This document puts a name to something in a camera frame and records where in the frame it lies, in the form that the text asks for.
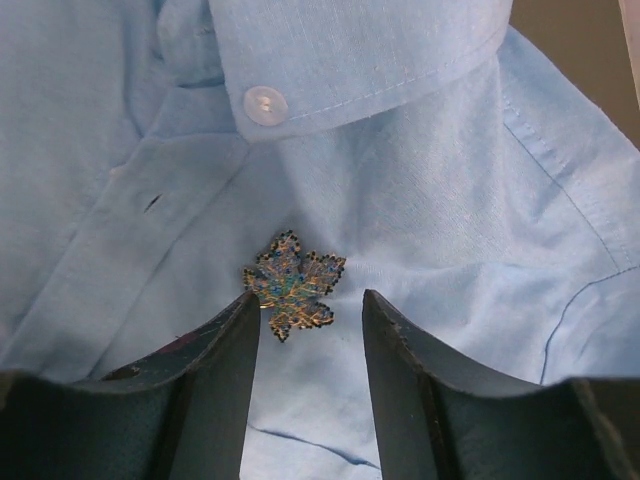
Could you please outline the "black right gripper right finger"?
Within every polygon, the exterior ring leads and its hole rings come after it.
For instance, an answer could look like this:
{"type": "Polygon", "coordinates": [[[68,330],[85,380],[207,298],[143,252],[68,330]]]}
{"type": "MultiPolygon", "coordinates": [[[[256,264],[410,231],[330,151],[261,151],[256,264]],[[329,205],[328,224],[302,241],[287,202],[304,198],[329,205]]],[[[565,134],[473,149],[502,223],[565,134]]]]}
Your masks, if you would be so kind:
{"type": "Polygon", "coordinates": [[[465,356],[381,294],[362,327],[386,479],[635,479],[639,383],[570,378],[540,386],[465,356]]]}

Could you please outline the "blue gold leaf brooch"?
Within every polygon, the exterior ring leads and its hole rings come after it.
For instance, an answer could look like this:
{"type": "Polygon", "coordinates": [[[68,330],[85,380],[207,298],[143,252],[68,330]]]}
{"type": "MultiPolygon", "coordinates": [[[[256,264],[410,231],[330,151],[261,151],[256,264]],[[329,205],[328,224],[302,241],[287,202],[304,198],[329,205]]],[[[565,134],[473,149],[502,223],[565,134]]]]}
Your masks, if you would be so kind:
{"type": "Polygon", "coordinates": [[[333,292],[346,266],[336,254],[301,254],[291,230],[276,236],[269,249],[243,269],[244,288],[255,294],[262,309],[271,312],[268,325],[285,342],[293,329],[313,329],[334,322],[334,312],[321,301],[333,292]]]}

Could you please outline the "light blue button shirt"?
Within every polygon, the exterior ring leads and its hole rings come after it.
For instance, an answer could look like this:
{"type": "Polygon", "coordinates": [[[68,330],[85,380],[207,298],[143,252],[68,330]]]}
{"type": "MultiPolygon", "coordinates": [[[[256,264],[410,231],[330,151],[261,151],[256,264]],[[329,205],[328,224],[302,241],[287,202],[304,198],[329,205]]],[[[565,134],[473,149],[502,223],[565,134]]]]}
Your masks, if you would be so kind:
{"type": "Polygon", "coordinates": [[[279,233],[346,258],[263,333],[245,479],[377,479],[374,289],[496,370],[639,373],[639,153],[508,1],[5,1],[1,366],[97,377],[279,233]]]}

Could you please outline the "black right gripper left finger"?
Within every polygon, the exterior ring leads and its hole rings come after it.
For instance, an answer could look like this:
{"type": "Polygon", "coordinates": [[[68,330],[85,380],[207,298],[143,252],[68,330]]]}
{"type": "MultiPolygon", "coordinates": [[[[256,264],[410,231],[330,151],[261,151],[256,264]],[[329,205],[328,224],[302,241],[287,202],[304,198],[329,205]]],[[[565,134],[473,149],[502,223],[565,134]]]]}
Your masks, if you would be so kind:
{"type": "Polygon", "coordinates": [[[1,375],[5,479],[236,479],[260,335],[244,294],[101,379],[1,375]]]}

